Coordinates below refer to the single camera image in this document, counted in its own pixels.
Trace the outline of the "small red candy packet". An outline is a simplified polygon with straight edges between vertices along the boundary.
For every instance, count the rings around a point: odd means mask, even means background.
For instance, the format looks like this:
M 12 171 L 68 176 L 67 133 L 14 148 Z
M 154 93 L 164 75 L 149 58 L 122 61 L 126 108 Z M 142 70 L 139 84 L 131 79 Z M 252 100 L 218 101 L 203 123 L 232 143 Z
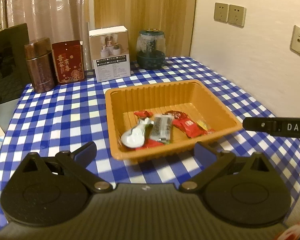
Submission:
M 215 130 L 214 129 L 208 129 L 208 130 L 203 130 L 204 134 L 205 135 L 208 135 L 208 134 L 212 134 L 212 133 L 215 133 Z

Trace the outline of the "yellow candy packet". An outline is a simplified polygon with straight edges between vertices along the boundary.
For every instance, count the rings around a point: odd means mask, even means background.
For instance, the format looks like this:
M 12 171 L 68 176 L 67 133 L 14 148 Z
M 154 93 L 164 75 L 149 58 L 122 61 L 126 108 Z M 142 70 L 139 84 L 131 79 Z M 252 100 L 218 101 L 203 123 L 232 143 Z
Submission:
M 206 131 L 208 131 L 210 129 L 209 125 L 202 120 L 198 120 L 197 124 L 198 124 L 198 126 L 200 126 L 202 129 L 204 129 Z

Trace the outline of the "bright red snack packet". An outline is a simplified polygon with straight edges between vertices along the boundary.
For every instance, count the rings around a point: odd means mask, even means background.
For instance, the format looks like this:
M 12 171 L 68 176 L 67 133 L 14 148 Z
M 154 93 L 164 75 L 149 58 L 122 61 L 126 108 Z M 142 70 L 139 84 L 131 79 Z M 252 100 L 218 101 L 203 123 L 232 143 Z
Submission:
M 205 134 L 190 118 L 174 119 L 173 125 L 184 132 L 189 138 L 195 138 Z

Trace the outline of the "dark red snack packet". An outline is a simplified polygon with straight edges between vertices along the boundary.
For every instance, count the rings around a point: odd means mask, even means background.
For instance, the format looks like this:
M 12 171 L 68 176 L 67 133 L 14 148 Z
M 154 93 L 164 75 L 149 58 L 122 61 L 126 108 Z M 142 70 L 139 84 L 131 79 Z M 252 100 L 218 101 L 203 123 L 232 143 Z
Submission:
M 171 110 L 171 111 L 166 111 L 166 112 L 164 113 L 164 115 L 172 115 L 172 116 L 175 118 L 175 120 L 182 120 L 182 119 L 186 119 L 186 118 L 189 117 L 189 116 L 188 116 L 186 113 L 184 113 L 184 112 L 181 112 L 181 111 L 173 111 L 173 110 Z

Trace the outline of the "grey striped snack packet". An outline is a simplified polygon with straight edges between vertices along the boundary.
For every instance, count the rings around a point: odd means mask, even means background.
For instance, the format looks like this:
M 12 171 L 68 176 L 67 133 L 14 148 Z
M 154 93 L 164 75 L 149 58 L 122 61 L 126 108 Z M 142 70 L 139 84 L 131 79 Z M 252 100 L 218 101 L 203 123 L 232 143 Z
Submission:
M 149 138 L 156 142 L 169 144 L 171 140 L 172 122 L 174 117 L 170 114 L 156 114 Z

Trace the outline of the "white bone-shaped snack packet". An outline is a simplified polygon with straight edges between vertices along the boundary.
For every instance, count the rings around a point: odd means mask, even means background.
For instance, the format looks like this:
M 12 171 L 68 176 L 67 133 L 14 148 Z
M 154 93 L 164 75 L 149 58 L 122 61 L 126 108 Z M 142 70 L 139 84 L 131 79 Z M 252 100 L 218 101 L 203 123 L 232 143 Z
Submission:
M 121 142 L 128 148 L 139 148 L 145 143 L 146 128 L 152 125 L 150 118 L 139 119 L 138 123 L 121 135 Z

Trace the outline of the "red candy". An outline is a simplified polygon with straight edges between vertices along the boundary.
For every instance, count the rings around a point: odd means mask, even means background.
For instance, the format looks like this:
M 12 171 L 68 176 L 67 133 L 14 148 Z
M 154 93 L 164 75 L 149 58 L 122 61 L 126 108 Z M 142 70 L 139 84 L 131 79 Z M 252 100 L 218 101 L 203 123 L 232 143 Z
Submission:
M 154 148 L 158 146 L 164 146 L 165 144 L 160 142 L 160 141 L 155 141 L 152 139 L 146 139 L 145 143 L 141 147 L 137 147 L 135 150 L 144 150 L 144 149 L 149 149 L 149 148 Z

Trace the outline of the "brown cylindrical canister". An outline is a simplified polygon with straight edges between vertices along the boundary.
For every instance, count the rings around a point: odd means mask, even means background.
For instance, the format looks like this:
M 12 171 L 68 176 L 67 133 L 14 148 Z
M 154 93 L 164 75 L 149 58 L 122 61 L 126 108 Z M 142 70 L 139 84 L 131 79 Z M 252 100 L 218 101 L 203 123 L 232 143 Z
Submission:
M 34 91 L 45 93 L 55 88 L 57 77 L 50 39 L 44 37 L 30 41 L 24 46 L 24 50 Z

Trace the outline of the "red chinese tea tin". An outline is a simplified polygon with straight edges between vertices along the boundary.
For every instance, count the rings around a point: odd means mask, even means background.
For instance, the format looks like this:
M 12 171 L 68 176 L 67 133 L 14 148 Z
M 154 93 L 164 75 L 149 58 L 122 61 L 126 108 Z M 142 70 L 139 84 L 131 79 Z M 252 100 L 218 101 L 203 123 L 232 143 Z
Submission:
M 52 44 L 55 72 L 60 85 L 84 80 L 84 68 L 79 40 Z

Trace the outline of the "black monitor screen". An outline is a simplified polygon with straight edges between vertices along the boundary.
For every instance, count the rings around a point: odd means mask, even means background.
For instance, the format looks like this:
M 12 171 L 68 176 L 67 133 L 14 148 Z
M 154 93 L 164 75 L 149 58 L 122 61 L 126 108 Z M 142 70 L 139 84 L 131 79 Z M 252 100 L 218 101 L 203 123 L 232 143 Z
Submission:
M 29 44 L 27 24 L 0 31 L 0 104 L 19 98 L 31 83 L 24 46 Z

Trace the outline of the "beige power socket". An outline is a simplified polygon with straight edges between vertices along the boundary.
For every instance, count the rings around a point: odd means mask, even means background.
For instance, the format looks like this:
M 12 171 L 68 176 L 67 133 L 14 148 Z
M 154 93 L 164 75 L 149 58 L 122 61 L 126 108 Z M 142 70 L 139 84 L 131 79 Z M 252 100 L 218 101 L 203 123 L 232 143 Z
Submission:
M 218 22 L 228 22 L 229 5 L 226 3 L 215 3 L 213 19 Z
M 228 23 L 243 28 L 245 24 L 246 7 L 229 5 Z

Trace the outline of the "white product box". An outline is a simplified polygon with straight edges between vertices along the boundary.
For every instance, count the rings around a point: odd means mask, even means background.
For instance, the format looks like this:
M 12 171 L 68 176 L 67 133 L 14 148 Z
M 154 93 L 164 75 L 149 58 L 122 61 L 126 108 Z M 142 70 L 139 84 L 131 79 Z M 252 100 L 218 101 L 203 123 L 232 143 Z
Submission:
M 97 82 L 130 76 L 128 30 L 125 26 L 89 31 L 89 45 Z

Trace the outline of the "green glass jar humidifier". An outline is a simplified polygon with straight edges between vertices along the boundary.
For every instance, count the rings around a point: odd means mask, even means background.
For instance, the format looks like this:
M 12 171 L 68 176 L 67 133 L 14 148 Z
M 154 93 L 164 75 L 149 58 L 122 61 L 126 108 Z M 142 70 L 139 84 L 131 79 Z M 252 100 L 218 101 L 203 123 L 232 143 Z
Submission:
M 158 29 L 139 31 L 136 43 L 136 60 L 140 68 L 146 70 L 160 69 L 166 58 L 165 33 Z

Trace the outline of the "beige curtain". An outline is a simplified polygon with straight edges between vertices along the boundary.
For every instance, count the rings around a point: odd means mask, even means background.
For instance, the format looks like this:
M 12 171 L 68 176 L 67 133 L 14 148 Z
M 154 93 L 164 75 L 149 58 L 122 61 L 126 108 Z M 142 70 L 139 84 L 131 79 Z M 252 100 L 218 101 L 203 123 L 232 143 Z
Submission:
M 88 5 L 89 0 L 0 0 L 0 24 L 9 28 L 26 23 L 30 40 L 79 40 L 83 67 L 91 70 Z

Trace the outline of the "wooden wall panel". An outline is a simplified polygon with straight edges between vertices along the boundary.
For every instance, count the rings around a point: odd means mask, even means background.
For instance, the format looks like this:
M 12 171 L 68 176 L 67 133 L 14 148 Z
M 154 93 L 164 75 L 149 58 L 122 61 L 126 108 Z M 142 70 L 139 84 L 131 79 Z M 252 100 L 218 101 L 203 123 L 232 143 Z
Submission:
M 95 27 L 128 29 L 130 60 L 136 60 L 139 31 L 165 33 L 166 56 L 189 56 L 196 0 L 94 0 Z

